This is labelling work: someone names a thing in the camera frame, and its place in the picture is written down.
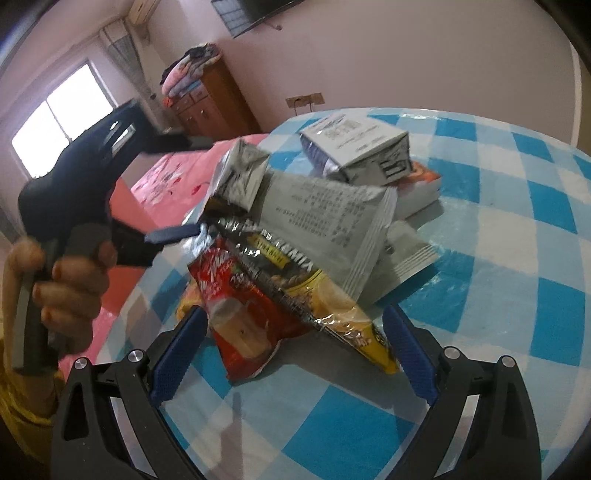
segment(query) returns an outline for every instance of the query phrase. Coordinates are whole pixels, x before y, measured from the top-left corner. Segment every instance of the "wooden dresser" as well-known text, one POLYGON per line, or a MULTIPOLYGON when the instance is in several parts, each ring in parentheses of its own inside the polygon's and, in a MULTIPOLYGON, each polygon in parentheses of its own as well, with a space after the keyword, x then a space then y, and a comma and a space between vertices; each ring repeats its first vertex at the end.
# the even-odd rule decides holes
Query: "wooden dresser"
POLYGON ((187 134, 217 141, 261 133, 223 59, 205 68, 201 81, 171 107, 187 134))

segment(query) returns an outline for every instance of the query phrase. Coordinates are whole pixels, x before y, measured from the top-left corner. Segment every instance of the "pile of clothes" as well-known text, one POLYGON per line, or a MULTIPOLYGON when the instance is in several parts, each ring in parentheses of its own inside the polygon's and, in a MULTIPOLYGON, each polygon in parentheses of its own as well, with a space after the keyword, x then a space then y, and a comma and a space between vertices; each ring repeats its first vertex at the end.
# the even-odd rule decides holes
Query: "pile of clothes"
POLYGON ((182 97, 200 82, 203 69, 222 58, 215 43, 204 43, 188 49, 180 60, 175 61, 162 74, 164 104, 172 105, 175 98, 182 97))

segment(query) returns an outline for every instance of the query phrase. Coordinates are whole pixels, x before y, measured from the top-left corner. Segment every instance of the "electrical outlet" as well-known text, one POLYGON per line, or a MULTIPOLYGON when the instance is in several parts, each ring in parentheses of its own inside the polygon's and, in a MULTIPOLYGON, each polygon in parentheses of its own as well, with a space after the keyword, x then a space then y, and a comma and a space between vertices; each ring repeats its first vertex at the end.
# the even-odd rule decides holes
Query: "electrical outlet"
POLYGON ((322 94, 319 93, 312 93, 312 95, 310 95, 310 98, 312 99, 312 104, 314 105, 324 105, 324 97, 322 96, 322 94))
POLYGON ((289 108, 299 108, 312 103, 311 95, 300 95, 299 97, 286 98, 287 106, 289 108))
POLYGON ((299 108, 306 105, 324 105, 324 97, 321 93, 311 95, 300 95, 299 97, 286 98, 285 102, 289 108, 299 108))

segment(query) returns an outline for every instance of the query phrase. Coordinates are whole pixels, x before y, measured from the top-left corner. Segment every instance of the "screw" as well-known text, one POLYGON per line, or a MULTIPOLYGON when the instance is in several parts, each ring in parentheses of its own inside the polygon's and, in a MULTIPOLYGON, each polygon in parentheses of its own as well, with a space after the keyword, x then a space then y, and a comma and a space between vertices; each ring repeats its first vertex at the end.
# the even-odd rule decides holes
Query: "screw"
POLYGON ((136 364, 143 357, 144 357, 144 353, 142 350, 132 350, 129 352, 129 355, 127 356, 127 360, 136 364))
POLYGON ((86 358, 79 358, 74 362, 74 368, 76 370, 82 370, 86 365, 88 365, 88 360, 86 358))
POLYGON ((460 358, 460 351, 455 348, 454 346, 449 346, 447 347, 443 353, 445 354, 446 357, 448 357, 451 360, 456 360, 457 358, 460 358))
POLYGON ((507 368, 513 368, 515 366, 515 359, 511 356, 505 355, 501 361, 507 368))

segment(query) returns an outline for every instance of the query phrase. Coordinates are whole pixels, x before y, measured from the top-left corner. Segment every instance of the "table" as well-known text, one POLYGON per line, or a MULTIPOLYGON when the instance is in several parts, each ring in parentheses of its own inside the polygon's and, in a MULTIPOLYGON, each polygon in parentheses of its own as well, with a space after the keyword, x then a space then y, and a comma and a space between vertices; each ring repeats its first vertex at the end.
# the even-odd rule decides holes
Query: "table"
MULTIPOLYGON (((417 326, 468 357, 518 362, 540 434, 543 475, 591 417, 591 158, 503 122, 457 113, 361 109, 410 132, 411 155, 443 176, 441 201, 412 219, 439 251, 436 274, 404 284, 417 326)), ((265 139, 271 166, 310 174, 296 133, 326 112, 292 118, 265 139)), ((174 325, 187 282, 183 246, 142 278, 98 360, 146 348, 174 325)), ((469 428, 470 401, 440 473, 469 428)), ((388 377, 317 333, 285 342, 254 381, 230 385, 213 342, 162 412, 211 479, 383 479, 426 412, 404 375, 388 377)), ((137 448, 132 448, 132 455, 137 448)))

